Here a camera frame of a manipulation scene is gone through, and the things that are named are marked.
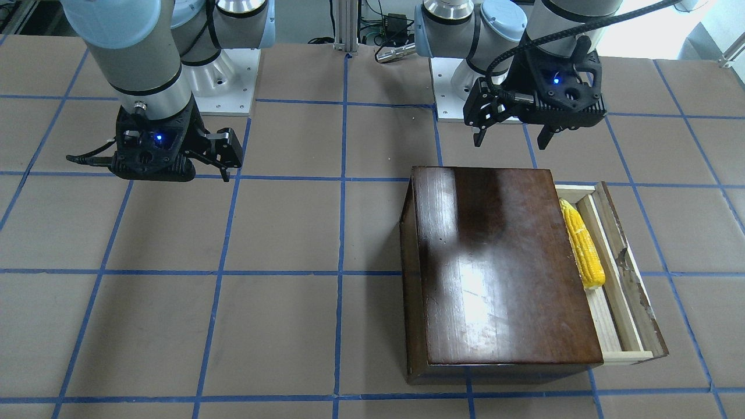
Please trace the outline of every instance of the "black cable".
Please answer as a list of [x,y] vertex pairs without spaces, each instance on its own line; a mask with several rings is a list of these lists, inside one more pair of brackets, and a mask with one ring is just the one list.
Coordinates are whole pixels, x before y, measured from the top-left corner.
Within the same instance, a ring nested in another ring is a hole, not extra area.
[[334,20],[334,0],[329,0],[329,15],[331,16],[331,29],[334,31],[334,38],[336,38],[336,21]]
[[[403,32],[403,31],[407,31],[407,32],[408,32],[408,29],[409,29],[409,28],[411,27],[411,25],[413,25],[413,24],[414,24],[414,22],[412,21],[412,22],[411,22],[411,23],[409,23],[408,25],[404,26],[404,27],[403,27],[403,28],[402,28],[401,30],[399,30],[398,32],[396,32],[396,33],[395,33],[395,34],[394,34],[394,35],[392,36],[392,38],[394,38],[394,39],[395,39],[395,38],[396,38],[396,37],[397,37],[398,35],[400,35],[400,33],[401,33],[401,32]],[[378,64],[385,64],[385,63],[381,63],[380,61],[378,61],[378,54],[380,54],[380,51],[382,51],[382,50],[383,50],[383,47],[385,47],[385,44],[386,44],[386,42],[388,42],[388,36],[386,36],[386,37],[385,37],[385,41],[383,41],[382,45],[380,45],[380,48],[378,48],[378,50],[377,50],[377,51],[375,51],[374,55],[372,56],[373,58],[375,58],[375,62],[376,62],[376,63],[378,63]]]
[[194,48],[194,45],[197,44],[197,42],[202,37],[202,35],[204,35],[204,31],[206,31],[206,30],[207,30],[207,21],[204,22],[204,26],[202,26],[202,29],[199,31],[199,34],[197,34],[197,36],[194,37],[194,40],[191,41],[191,44],[189,44],[189,46],[186,49],[186,51],[184,51],[183,53],[179,54],[179,56],[181,58],[184,58],[184,56],[186,56],[191,51],[191,49]]
[[[369,0],[366,0],[366,3],[367,3],[367,6],[370,7],[370,1]],[[385,14],[383,14],[383,7],[380,5],[380,0],[378,0],[378,6],[380,6],[380,11],[379,12],[377,10],[373,9],[372,7],[370,7],[370,10],[372,10],[373,13],[375,13],[377,15],[380,15],[382,17],[387,17],[389,19],[401,19],[401,20],[405,20],[406,22],[413,22],[413,20],[411,20],[411,19],[404,19],[402,17],[385,16]]]
[[501,63],[502,61],[505,61],[507,58],[510,58],[515,54],[526,51],[528,49],[535,48],[539,45],[547,44],[549,42],[553,42],[556,40],[561,40],[566,37],[572,37],[574,35],[579,35],[585,32],[594,31],[596,29],[605,28],[606,26],[614,25],[616,23],[625,22],[627,20],[643,16],[647,13],[652,13],[654,11],[664,9],[668,6],[672,6],[673,4],[680,3],[681,1],[682,0],[662,0],[650,6],[642,7],[641,9],[637,9],[629,13],[624,13],[618,16],[604,17],[594,22],[587,22],[584,25],[578,25],[573,28],[565,29],[564,31],[559,31],[553,34],[546,35],[545,37],[540,37],[537,40],[531,40],[522,45],[518,45],[515,48],[512,48],[500,54],[486,68],[486,74],[485,74],[486,84],[489,86],[489,91],[494,95],[497,95],[497,96],[499,95],[499,91],[497,90],[496,86],[494,85],[494,82],[492,81],[492,77],[493,77],[492,75],[494,74],[494,69],[497,68],[499,63]]

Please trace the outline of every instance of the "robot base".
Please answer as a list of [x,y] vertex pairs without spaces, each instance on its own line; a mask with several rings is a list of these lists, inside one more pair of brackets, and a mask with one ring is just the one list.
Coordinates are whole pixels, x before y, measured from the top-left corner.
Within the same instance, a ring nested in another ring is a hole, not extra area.
[[[463,105],[466,101],[453,90],[450,82],[461,61],[463,61],[462,58],[435,57],[431,59],[432,87],[439,121],[463,123]],[[520,124],[521,122],[517,118],[509,118],[503,123]]]
[[250,116],[256,77],[259,74],[260,49],[225,49],[236,70],[232,89],[215,96],[195,96],[202,115]]

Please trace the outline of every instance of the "wooden box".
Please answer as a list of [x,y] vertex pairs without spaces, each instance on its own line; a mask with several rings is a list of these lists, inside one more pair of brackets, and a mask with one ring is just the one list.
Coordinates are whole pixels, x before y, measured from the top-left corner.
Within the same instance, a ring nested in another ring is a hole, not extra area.
[[[600,289],[582,286],[558,197],[593,236]],[[555,186],[539,169],[416,167],[400,227],[411,383],[539,383],[668,354],[602,184]]]

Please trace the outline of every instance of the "dark wooden lid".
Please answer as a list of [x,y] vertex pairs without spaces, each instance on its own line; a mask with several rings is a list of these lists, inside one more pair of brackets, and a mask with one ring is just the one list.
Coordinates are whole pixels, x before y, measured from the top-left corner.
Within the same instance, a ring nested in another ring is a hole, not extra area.
[[600,364],[548,170],[416,167],[430,364]]

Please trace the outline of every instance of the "corn cob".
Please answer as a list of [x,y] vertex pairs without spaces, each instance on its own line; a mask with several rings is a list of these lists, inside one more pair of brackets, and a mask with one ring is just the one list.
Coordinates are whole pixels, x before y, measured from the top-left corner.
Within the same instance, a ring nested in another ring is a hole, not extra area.
[[590,232],[582,221],[580,213],[565,199],[559,199],[561,212],[569,233],[569,241],[574,250],[574,258],[580,270],[582,284],[587,289],[594,289],[605,283],[605,271],[600,264],[600,257],[592,242]]

